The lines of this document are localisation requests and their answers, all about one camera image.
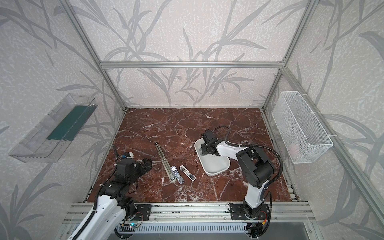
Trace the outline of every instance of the white tray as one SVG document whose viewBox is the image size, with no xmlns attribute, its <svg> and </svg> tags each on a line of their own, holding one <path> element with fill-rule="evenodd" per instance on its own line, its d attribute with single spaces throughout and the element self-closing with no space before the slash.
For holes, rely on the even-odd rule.
<svg viewBox="0 0 384 240">
<path fill-rule="evenodd" d="M 227 170 L 231 164 L 229 158 L 225 156 L 219 157 L 212 154 L 203 155 L 201 152 L 201 145 L 203 143 L 204 140 L 202 138 L 197 140 L 195 142 L 195 150 L 197 156 L 199 157 L 201 166 L 203 166 L 204 172 L 208 176 L 214 176 Z"/>
</svg>

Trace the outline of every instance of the green strip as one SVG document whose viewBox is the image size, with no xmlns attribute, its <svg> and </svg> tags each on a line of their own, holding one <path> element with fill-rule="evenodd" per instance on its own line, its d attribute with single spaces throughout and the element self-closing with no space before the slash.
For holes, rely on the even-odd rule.
<svg viewBox="0 0 384 240">
<path fill-rule="evenodd" d="M 75 106 L 47 137 L 48 140 L 73 141 L 97 106 Z"/>
</svg>

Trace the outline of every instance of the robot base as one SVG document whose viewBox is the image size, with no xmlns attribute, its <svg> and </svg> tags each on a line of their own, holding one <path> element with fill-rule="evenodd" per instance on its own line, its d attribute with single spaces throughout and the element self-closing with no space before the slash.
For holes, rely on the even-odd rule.
<svg viewBox="0 0 384 240">
<path fill-rule="evenodd" d="M 137 208 L 137 212 L 140 212 L 143 214 L 143 219 L 141 218 L 141 214 L 136 214 L 135 217 L 132 219 L 133 221 L 148 221 L 149 215 L 151 213 L 151 204 L 135 204 Z"/>
<path fill-rule="evenodd" d="M 264 220 L 268 214 L 269 214 L 269 207 L 268 204 L 262 203 L 261 207 L 255 208 L 255 213 L 253 214 L 255 216 L 255 220 Z M 244 210 L 244 204 L 230 204 L 229 205 L 230 213 L 231 213 L 231 219 L 232 220 L 249 220 L 249 218 L 245 214 Z"/>
</svg>

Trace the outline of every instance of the wall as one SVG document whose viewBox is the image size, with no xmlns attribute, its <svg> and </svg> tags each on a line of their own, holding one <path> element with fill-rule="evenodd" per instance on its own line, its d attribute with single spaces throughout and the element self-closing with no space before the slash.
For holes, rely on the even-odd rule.
<svg viewBox="0 0 384 240">
<path fill-rule="evenodd" d="M 204 80 L 205 74 L 212 76 L 211 81 Z M 260 107 L 276 74 L 274 68 L 115 68 L 109 71 L 125 104 L 133 107 Z"/>
<path fill-rule="evenodd" d="M 351 155 L 384 196 L 384 2 L 321 2 L 288 63 Z M 292 90 L 283 79 L 280 91 Z M 312 164 L 291 163 L 267 114 L 301 200 L 307 200 L 325 239 L 384 239 L 384 229 L 332 150 Z"/>
<path fill-rule="evenodd" d="M 84 200 L 122 111 L 56 1 L 0 1 L 0 239 L 53 239 Z M 57 163 L 8 156 L 68 93 L 98 104 Z"/>
<path fill-rule="evenodd" d="M 281 61 L 307 0 L 71 3 L 102 61 Z M 224 75 L 221 69 L 206 74 L 201 69 L 162 71 L 115 69 L 109 73 L 127 105 L 143 107 L 249 106 L 256 102 L 262 106 L 261 96 L 268 94 L 276 73 L 270 69 L 232 69 Z M 215 77 L 237 79 L 219 84 Z M 243 93 L 252 97 L 245 99 Z"/>
</svg>

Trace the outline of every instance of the clear plastic shelf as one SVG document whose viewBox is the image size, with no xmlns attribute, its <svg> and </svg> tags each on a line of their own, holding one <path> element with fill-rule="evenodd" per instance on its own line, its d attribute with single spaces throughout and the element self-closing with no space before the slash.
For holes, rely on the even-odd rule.
<svg viewBox="0 0 384 240">
<path fill-rule="evenodd" d="M 57 162 L 95 111 L 93 100 L 68 94 L 9 155 L 22 162 Z"/>
</svg>

